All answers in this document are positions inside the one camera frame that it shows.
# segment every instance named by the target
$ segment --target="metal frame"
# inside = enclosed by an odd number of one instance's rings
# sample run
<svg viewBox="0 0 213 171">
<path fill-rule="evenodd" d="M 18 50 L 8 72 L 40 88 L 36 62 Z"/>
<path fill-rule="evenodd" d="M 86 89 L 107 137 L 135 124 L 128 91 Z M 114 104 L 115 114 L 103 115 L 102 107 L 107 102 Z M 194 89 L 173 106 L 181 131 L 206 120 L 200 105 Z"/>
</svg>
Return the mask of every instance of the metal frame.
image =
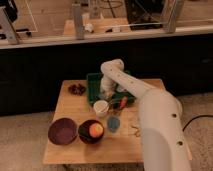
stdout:
<svg viewBox="0 0 213 171">
<path fill-rule="evenodd" d="M 167 0 L 163 9 L 162 17 L 163 17 L 163 28 L 166 33 L 174 33 L 176 30 L 176 25 L 178 18 L 181 14 L 183 5 L 185 0 L 174 0 L 174 4 L 172 6 L 171 12 L 168 13 L 168 5 L 169 1 Z"/>
<path fill-rule="evenodd" d="M 83 26 L 81 4 L 72 4 L 72 10 L 73 10 L 73 20 L 76 39 L 82 40 L 84 39 L 84 26 Z"/>
<path fill-rule="evenodd" d="M 13 25 L 10 22 L 9 17 L 7 16 L 5 7 L 0 7 L 0 26 L 2 27 L 3 32 L 6 35 L 6 38 L 10 44 L 12 45 L 19 44 L 18 35 L 15 29 L 13 28 Z"/>
</svg>

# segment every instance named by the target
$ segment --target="maroon bowl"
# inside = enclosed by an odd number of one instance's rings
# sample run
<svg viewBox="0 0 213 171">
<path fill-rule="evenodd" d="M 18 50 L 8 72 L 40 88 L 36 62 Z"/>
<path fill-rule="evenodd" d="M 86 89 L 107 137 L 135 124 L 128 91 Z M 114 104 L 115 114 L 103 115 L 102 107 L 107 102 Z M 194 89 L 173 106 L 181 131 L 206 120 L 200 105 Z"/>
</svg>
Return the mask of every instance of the maroon bowl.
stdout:
<svg viewBox="0 0 213 171">
<path fill-rule="evenodd" d="M 77 124 L 69 118 L 61 118 L 52 123 L 48 131 L 49 140 L 56 145 L 70 144 L 77 136 Z"/>
<path fill-rule="evenodd" d="M 97 120 L 87 120 L 84 123 L 82 123 L 79 126 L 79 128 L 78 128 L 79 138 L 81 139 L 81 141 L 83 141 L 86 144 L 97 143 L 98 141 L 100 141 L 102 139 L 102 137 L 104 135 L 104 132 L 103 132 L 103 134 L 100 137 L 97 137 L 97 138 L 94 138 L 94 137 L 90 136 L 90 134 L 89 134 L 89 128 L 94 123 L 99 123 L 103 127 L 102 123 L 100 123 Z"/>
</svg>

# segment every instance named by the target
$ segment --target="floor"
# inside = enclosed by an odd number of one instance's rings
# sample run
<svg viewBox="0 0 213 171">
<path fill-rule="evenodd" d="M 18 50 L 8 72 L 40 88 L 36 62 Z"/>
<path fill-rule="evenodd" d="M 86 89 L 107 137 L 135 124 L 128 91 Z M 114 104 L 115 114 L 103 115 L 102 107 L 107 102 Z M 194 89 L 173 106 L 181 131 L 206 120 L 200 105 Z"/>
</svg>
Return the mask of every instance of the floor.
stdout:
<svg viewBox="0 0 213 171">
<path fill-rule="evenodd" d="M 182 125 L 192 117 L 213 115 L 213 93 L 178 97 L 183 104 Z M 42 158 L 53 112 L 0 117 L 0 170 L 64 171 L 43 165 Z M 213 171 L 213 119 L 200 118 L 185 130 L 192 152 L 192 171 Z M 74 171 L 143 171 L 142 164 L 74 165 Z"/>
<path fill-rule="evenodd" d="M 72 3 L 75 0 L 15 0 L 19 9 L 18 20 L 13 25 L 16 29 L 29 28 L 33 37 L 62 35 L 65 21 L 72 18 Z M 112 3 L 116 17 L 126 17 L 125 1 Z M 108 4 L 100 0 L 103 17 L 112 18 Z M 180 15 L 178 26 L 213 24 L 213 0 L 186 0 Z"/>
</svg>

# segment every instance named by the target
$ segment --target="gray floor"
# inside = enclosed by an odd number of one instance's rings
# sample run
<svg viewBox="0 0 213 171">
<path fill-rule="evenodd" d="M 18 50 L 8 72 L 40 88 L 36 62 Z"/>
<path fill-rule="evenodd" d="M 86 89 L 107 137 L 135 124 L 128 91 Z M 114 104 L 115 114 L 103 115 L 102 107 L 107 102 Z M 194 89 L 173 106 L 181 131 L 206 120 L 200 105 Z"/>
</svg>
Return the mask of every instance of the gray floor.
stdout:
<svg viewBox="0 0 213 171">
<path fill-rule="evenodd" d="M 213 115 L 213 93 L 178 97 L 183 104 L 182 124 L 200 114 Z M 47 131 L 53 112 L 0 117 L 1 171 L 63 171 L 43 165 Z M 193 160 L 193 171 L 213 171 L 213 119 L 193 121 L 185 131 Z M 75 165 L 76 171 L 142 171 L 141 164 Z"/>
</svg>

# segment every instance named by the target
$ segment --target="orange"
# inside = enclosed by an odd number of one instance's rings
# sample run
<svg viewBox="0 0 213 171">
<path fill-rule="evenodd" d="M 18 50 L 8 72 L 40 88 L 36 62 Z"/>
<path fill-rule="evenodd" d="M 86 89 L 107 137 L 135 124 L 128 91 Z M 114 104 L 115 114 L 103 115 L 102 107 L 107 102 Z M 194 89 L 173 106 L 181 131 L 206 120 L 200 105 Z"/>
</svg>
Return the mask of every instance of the orange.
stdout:
<svg viewBox="0 0 213 171">
<path fill-rule="evenodd" d="M 104 128 L 99 123 L 94 123 L 89 127 L 89 134 L 93 138 L 100 137 L 104 132 Z"/>
</svg>

